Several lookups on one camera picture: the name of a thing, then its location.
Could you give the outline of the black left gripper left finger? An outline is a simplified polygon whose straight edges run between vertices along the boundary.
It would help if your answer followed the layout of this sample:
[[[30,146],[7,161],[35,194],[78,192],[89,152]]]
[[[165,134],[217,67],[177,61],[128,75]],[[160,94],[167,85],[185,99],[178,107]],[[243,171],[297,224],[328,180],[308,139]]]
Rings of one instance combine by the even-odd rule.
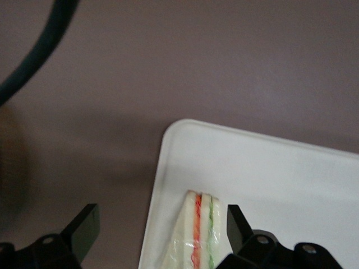
[[[2,242],[1,268],[81,268],[99,233],[99,206],[87,204],[60,233],[46,234],[22,249]]]

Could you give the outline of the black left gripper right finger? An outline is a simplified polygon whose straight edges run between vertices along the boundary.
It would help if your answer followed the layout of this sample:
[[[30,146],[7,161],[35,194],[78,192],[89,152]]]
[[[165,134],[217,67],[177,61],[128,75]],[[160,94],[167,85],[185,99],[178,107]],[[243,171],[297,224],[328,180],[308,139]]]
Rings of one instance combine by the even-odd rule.
[[[238,205],[227,207],[227,237],[232,253],[218,268],[342,268],[318,244],[302,242],[288,249],[274,234],[252,229]]]

